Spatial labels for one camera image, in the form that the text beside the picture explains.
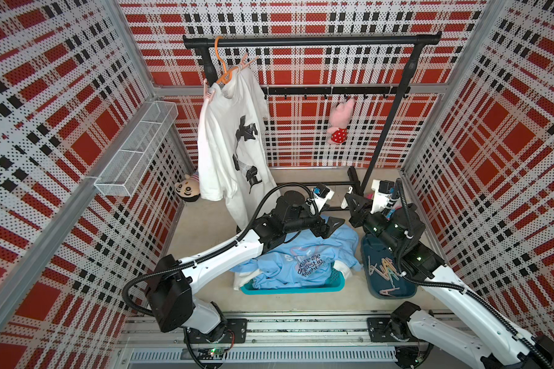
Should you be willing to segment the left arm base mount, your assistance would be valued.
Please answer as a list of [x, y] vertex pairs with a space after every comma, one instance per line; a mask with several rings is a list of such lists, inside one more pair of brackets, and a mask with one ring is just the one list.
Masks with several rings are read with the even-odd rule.
[[228, 318], [206, 334], [189, 328], [187, 337], [191, 344], [242, 344], [246, 341], [247, 326], [248, 320], [245, 318]]

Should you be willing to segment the light blue cloth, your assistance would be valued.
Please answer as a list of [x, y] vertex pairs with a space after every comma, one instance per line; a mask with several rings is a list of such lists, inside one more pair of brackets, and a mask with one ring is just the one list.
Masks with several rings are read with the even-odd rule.
[[255, 289], [321, 286], [332, 269], [347, 280], [353, 272], [362, 270], [355, 257], [358, 244], [357, 232], [347, 224], [327, 239], [302, 231], [270, 252], [232, 268], [233, 289], [238, 291], [250, 281]]

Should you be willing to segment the orange plastic hanger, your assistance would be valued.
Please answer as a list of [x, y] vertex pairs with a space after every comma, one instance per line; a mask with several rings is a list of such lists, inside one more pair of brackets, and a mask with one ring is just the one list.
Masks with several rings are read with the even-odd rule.
[[223, 71], [223, 74], [216, 81], [216, 83], [218, 85], [226, 85], [226, 84], [230, 83], [232, 81], [232, 78], [235, 75], [235, 73], [240, 71], [239, 65], [229, 67], [226, 60], [224, 60], [224, 58], [220, 56], [219, 41], [222, 40], [222, 39], [223, 39], [223, 37], [217, 36], [215, 38], [215, 41], [214, 41], [215, 56], [218, 59], [218, 61], [220, 62], [220, 65], [222, 66], [222, 71]]

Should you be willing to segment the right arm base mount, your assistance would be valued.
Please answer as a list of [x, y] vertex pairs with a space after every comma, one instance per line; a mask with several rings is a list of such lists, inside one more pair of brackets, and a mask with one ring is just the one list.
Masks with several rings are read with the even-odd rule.
[[367, 330], [372, 343], [416, 344], [426, 343], [417, 338], [410, 330], [409, 324], [417, 323], [415, 318], [403, 320], [399, 318], [367, 318]]

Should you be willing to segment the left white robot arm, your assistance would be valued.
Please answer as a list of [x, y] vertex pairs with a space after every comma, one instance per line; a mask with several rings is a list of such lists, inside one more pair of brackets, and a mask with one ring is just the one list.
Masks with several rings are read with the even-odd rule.
[[324, 184], [313, 189], [286, 183], [287, 192], [275, 207], [262, 215], [259, 206], [252, 220], [238, 235], [188, 258], [162, 258], [155, 270], [128, 281], [122, 299], [132, 310], [154, 317], [163, 333], [177, 328], [197, 330], [206, 340], [217, 342], [229, 330], [227, 320], [214, 302], [196, 298], [196, 293], [229, 269], [264, 255], [284, 244], [293, 234], [309, 230], [329, 238], [343, 221], [324, 219], [321, 212], [334, 192]]

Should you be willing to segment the white printed t-shirt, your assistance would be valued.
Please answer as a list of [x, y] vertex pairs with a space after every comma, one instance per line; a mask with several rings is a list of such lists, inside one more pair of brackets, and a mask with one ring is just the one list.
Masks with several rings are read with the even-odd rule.
[[263, 197], [276, 187], [264, 146], [269, 108], [250, 69], [230, 83], [211, 87], [215, 96], [204, 102], [198, 127], [198, 172], [201, 197], [225, 201], [237, 227], [244, 229]]

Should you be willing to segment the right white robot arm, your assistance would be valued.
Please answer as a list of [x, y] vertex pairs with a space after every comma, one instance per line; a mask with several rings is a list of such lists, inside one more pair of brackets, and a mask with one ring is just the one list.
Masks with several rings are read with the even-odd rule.
[[420, 238], [426, 230], [403, 182], [377, 181], [372, 198], [345, 195], [350, 224], [392, 253], [399, 277], [440, 300], [471, 329], [467, 334], [406, 302], [392, 312], [392, 335], [419, 339], [471, 368], [553, 368], [554, 341], [535, 336], [497, 311], [464, 283]]

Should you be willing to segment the pink clothespin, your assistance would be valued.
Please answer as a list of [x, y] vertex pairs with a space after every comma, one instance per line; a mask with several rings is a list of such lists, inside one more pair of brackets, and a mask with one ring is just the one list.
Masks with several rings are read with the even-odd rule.
[[243, 57], [242, 57], [242, 59], [241, 59], [241, 61], [240, 61], [240, 63], [239, 63], [239, 68], [240, 68], [241, 70], [247, 69], [249, 66], [255, 64], [255, 63], [257, 62], [258, 59], [259, 59], [258, 56], [255, 56], [255, 57], [250, 58], [250, 57], [249, 57], [249, 54], [246, 53], [245, 55], [243, 55]]
[[205, 78], [203, 82], [203, 98], [204, 102], [210, 103], [215, 96], [215, 91], [209, 86], [208, 80]]

